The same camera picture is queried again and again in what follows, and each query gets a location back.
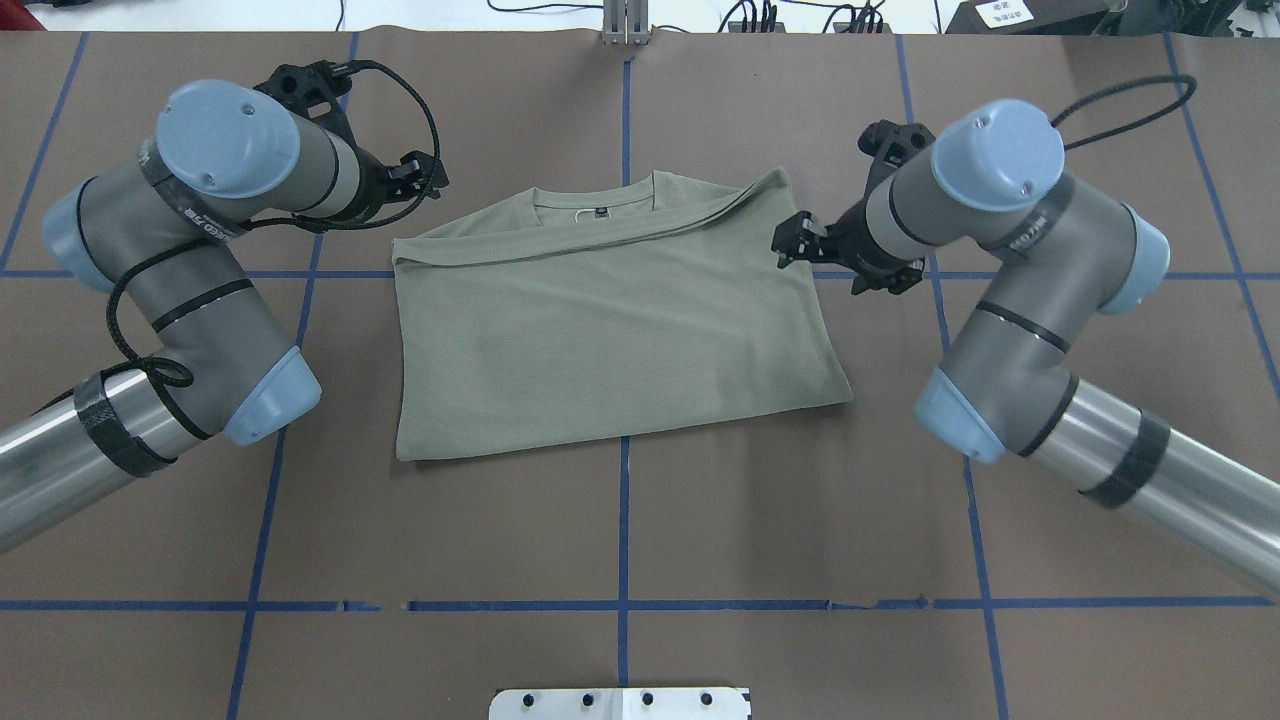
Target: metal bracket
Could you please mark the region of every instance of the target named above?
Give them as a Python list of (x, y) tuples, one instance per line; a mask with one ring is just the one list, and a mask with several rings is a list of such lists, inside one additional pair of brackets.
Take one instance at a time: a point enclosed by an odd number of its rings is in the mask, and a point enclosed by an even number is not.
[(605, 45), (649, 44), (649, 0), (603, 0)]
[(746, 688), (582, 688), (502, 691), (489, 720), (750, 720)]

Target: white sticker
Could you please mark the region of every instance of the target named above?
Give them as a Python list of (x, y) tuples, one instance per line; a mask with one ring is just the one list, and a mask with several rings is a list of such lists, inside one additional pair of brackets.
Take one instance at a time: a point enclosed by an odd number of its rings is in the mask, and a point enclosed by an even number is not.
[(974, 8), (982, 15), (982, 22), (987, 23), (987, 27), (1015, 26), (1036, 19), (1036, 15), (1032, 15), (1032, 12), (1027, 9), (1027, 4), (1023, 0), (996, 0), (986, 5), (975, 5)]

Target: black cable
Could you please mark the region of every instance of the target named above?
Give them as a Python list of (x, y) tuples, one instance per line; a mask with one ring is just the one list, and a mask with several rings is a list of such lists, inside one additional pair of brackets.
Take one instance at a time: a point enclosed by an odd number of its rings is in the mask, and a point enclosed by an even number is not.
[(854, 19), (845, 32), (856, 32), (873, 35), (881, 32), (884, 28), (884, 15), (879, 13), (879, 6), (884, 4), (886, 0), (881, 0), (879, 4), (872, 5), (872, 0), (867, 0), (865, 4), (859, 9), (858, 17)]
[(375, 69), (385, 74), (387, 77), (392, 78), (397, 85), (399, 85), (402, 88), (404, 88), (404, 91), (410, 94), (413, 101), (417, 102), (417, 106), (422, 109), (422, 114), (426, 117), (426, 124), (428, 127), (431, 128), (431, 169), (428, 170), (426, 178), (422, 179), (422, 190), (419, 191), (419, 193), (413, 197), (413, 201), (410, 202), (407, 208), (404, 208), (399, 213), (396, 213), (394, 215), (383, 218), (381, 220), (374, 220), (369, 223), (346, 223), (346, 222), (334, 223), (330, 220), (293, 215), (289, 218), (266, 218), (264, 220), (250, 220), (246, 223), (241, 223), (241, 227), (243, 227), (244, 229), (265, 228), (270, 225), (293, 225), (296, 228), (302, 228), (307, 232), (314, 232), (314, 233), (321, 233), (328, 231), (367, 231), (389, 225), (396, 220), (404, 218), (413, 210), (417, 210), (417, 206), (421, 205), (424, 200), (426, 200), (426, 195), (431, 191), (431, 181), (435, 178), (435, 173), (440, 167), (440, 133), (435, 128), (435, 118), (431, 115), (431, 109), (428, 108), (426, 100), (422, 100), (422, 96), (419, 95), (416, 90), (413, 90), (413, 86), (406, 82), (404, 78), (399, 77), (399, 74), (397, 74), (396, 70), (388, 68), (381, 63), (378, 63), (375, 60), (352, 60), (351, 63), (347, 64), (356, 68), (356, 72), (365, 69)]
[(854, 8), (852, 5), (850, 5), (847, 3), (845, 3), (844, 5), (836, 5), (836, 9), (832, 10), (829, 15), (827, 15), (827, 22), (822, 23), (822, 32), (823, 33), (826, 33), (828, 29), (831, 29), (831, 20), (836, 19), (836, 13), (838, 13), (841, 10), (849, 10), (849, 24), (850, 26), (854, 24), (854, 14), (858, 13), (858, 8)]
[(493, 4), (493, 0), (484, 1), (489, 4), (490, 10), (498, 10), (499, 13), (527, 13), (530, 10), (547, 10), (550, 8), (564, 8), (567, 12), (604, 9), (604, 5), (584, 5), (581, 3), (545, 3), (543, 5), (529, 5), (526, 8), (499, 8)]
[(737, 3), (733, 3), (733, 5), (730, 6), (728, 12), (724, 13), (724, 17), (721, 19), (721, 26), (718, 28), (716, 28), (716, 32), (724, 32), (724, 28), (728, 27), (730, 18), (733, 15), (733, 10), (736, 10), (739, 8), (742, 8), (742, 32), (746, 32), (746, 22), (748, 22), (746, 6), (748, 5), (751, 5), (751, 12), (754, 13), (755, 12), (755, 1), (754, 0), (737, 0)]
[[(115, 343), (115, 348), (119, 350), (120, 355), (124, 355), (125, 359), (123, 364), (116, 365), (115, 368), (136, 368), (146, 373), (147, 378), (152, 382), (159, 382), (160, 384), (168, 387), (189, 387), (191, 383), (195, 382), (196, 378), (191, 374), (191, 370), (177, 360), (155, 356), (142, 357), (138, 355), (137, 351), (129, 346), (129, 342), (124, 340), (124, 333), (120, 331), (120, 320), (116, 314), (120, 310), (120, 299), (124, 297), (124, 290), (129, 286), (129, 282), (133, 278), (170, 258), (182, 255), (183, 252), (189, 252), (206, 245), (209, 245), (209, 241), (201, 238), (170, 247), (169, 250), (157, 252), (129, 268), (123, 275), (120, 275), (120, 279), (115, 281), (115, 284), (111, 287), (111, 295), (106, 299), (106, 332), (111, 336), (111, 342)], [(170, 370), (174, 374), (169, 375), (163, 370)]]
[(1074, 150), (1076, 147), (1080, 147), (1082, 145), (1088, 145), (1091, 142), (1097, 142), (1100, 140), (1106, 140), (1108, 137), (1114, 137), (1114, 136), (1120, 135), (1123, 132), (1129, 132), (1129, 131), (1139, 128), (1139, 127), (1142, 127), (1142, 126), (1144, 126), (1144, 124), (1147, 124), (1147, 123), (1149, 123), (1152, 120), (1162, 118), (1162, 117), (1167, 115), (1169, 113), (1172, 113), (1174, 110), (1176, 110), (1176, 109), (1181, 108), (1183, 105), (1185, 105), (1187, 101), (1190, 100), (1192, 95), (1196, 92), (1196, 78), (1192, 77), (1192, 76), (1187, 76), (1187, 74), (1149, 76), (1149, 77), (1143, 77), (1143, 78), (1138, 78), (1138, 79), (1132, 79), (1132, 81), (1128, 81), (1128, 82), (1121, 82), (1120, 85), (1114, 85), (1111, 87), (1100, 90), (1097, 92), (1093, 92), (1091, 95), (1087, 95), (1087, 96), (1076, 100), (1075, 102), (1073, 102), (1071, 105), (1069, 105), (1065, 110), (1062, 110), (1061, 113), (1059, 113), (1057, 117), (1053, 118), (1052, 122), (1050, 122), (1050, 124), (1053, 126), (1053, 127), (1057, 127), (1059, 124), (1061, 124), (1062, 120), (1065, 120), (1066, 118), (1069, 118), (1073, 113), (1075, 113), (1080, 108), (1084, 108), (1085, 105), (1091, 105), (1093, 102), (1097, 102), (1098, 100), (1102, 100), (1103, 97), (1111, 97), (1112, 95), (1119, 95), (1121, 92), (1128, 92), (1130, 90), (1134, 90), (1134, 88), (1138, 88), (1138, 87), (1144, 87), (1144, 86), (1148, 86), (1148, 85), (1166, 85), (1166, 83), (1185, 85), (1187, 90), (1183, 91), (1183, 94), (1178, 96), (1178, 100), (1174, 100), (1172, 102), (1170, 102), (1169, 105), (1165, 105), (1160, 110), (1156, 110), (1155, 113), (1152, 113), (1149, 115), (1146, 115), (1143, 118), (1139, 118), (1139, 119), (1137, 119), (1137, 120), (1134, 120), (1132, 123), (1123, 124), (1120, 127), (1108, 129), (1106, 132), (1100, 132), (1097, 135), (1091, 135), (1089, 137), (1085, 137), (1084, 140), (1076, 140), (1075, 142), (1070, 142), (1070, 143), (1066, 145), (1066, 150)]

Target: metal plate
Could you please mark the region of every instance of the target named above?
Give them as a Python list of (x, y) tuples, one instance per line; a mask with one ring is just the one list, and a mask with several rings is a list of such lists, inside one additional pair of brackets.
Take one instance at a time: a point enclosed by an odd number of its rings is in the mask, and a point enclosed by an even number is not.
[(489, 720), (749, 720), (746, 688), (584, 688), (503, 691)]

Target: folded t-shirt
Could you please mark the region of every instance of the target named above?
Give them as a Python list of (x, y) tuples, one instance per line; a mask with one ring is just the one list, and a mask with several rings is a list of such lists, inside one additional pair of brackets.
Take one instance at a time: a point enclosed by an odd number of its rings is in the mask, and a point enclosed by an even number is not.
[(531, 188), (392, 252), (401, 460), (468, 457), (850, 400), (808, 263), (780, 270), (783, 170)]

